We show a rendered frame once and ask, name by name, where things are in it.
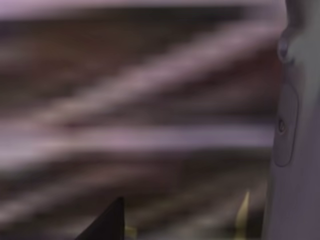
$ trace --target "motion blurred background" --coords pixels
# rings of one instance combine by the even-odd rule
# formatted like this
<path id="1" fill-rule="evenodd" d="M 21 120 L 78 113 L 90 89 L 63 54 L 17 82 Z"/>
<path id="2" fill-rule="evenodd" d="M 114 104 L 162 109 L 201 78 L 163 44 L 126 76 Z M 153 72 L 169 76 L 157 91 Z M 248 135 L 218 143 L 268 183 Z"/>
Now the motion blurred background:
<path id="1" fill-rule="evenodd" d="M 3 239 L 71 240 L 118 196 L 138 239 L 260 238 L 283 1 L 0 9 Z"/>

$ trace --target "yellow object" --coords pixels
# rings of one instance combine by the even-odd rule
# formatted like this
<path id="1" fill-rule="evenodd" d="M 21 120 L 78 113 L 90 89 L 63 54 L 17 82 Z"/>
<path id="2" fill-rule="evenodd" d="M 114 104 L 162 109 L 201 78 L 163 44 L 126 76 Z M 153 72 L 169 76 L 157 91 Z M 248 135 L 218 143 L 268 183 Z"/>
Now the yellow object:
<path id="1" fill-rule="evenodd" d="M 249 215 L 250 192 L 247 191 L 235 220 L 234 240 L 246 240 L 246 229 Z"/>
<path id="2" fill-rule="evenodd" d="M 137 239 L 138 231 L 136 228 L 125 226 L 124 232 L 126 237 L 129 237 L 131 239 Z"/>

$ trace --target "black triangular object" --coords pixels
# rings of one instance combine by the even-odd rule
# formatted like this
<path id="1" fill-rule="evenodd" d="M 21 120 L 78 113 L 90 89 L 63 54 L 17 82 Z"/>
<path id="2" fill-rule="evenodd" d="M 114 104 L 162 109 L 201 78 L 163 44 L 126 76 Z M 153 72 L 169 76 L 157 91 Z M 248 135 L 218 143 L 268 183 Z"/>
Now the black triangular object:
<path id="1" fill-rule="evenodd" d="M 120 197 L 75 240 L 124 240 L 124 208 L 124 199 Z"/>

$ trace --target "dark pointed object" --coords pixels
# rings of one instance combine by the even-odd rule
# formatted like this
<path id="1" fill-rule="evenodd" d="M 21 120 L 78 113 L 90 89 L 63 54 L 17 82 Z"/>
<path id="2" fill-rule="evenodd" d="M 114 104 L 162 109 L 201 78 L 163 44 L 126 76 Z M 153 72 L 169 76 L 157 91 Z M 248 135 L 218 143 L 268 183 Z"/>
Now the dark pointed object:
<path id="1" fill-rule="evenodd" d="M 124 199 L 120 197 L 75 240 L 124 240 L 124 208 Z"/>

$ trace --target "yellow pointed object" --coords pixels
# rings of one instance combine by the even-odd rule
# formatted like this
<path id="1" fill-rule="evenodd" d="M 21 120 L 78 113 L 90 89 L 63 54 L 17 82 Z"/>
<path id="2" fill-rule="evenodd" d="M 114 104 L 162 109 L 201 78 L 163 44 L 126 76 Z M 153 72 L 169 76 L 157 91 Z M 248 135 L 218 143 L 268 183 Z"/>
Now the yellow pointed object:
<path id="1" fill-rule="evenodd" d="M 246 229 L 249 215 L 250 192 L 247 191 L 235 220 L 234 240 L 246 240 Z"/>
<path id="2" fill-rule="evenodd" d="M 125 226 L 124 231 L 125 231 L 126 237 L 129 237 L 131 239 L 137 239 L 138 232 L 137 232 L 136 228 L 130 227 L 130 226 Z"/>

